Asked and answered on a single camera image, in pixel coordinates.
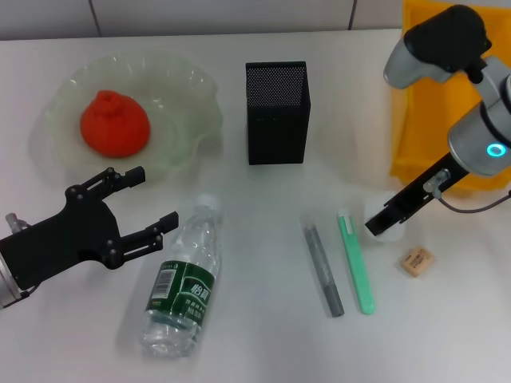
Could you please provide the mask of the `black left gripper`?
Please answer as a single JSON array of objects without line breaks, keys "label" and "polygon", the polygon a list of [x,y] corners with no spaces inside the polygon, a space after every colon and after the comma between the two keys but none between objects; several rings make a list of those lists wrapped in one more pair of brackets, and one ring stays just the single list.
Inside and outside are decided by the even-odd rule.
[{"label": "black left gripper", "polygon": [[163,249],[165,234],[178,228],[176,211],[144,230],[120,236],[117,221],[103,199],[145,182],[145,170],[124,175],[109,167],[85,181],[56,215],[1,240],[1,255],[19,289],[38,285],[86,261],[110,270]]}]

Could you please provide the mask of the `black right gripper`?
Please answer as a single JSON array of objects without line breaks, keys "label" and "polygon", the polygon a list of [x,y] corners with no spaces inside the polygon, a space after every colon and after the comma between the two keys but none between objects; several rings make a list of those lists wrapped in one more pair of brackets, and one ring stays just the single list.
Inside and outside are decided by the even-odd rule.
[{"label": "black right gripper", "polygon": [[468,172],[454,157],[447,153],[386,204],[382,202],[367,203],[364,210],[364,226],[370,236],[403,237],[406,220],[433,199],[431,191],[424,189],[424,184],[443,171],[446,171],[449,176],[439,184],[440,192],[453,187],[468,175]]}]

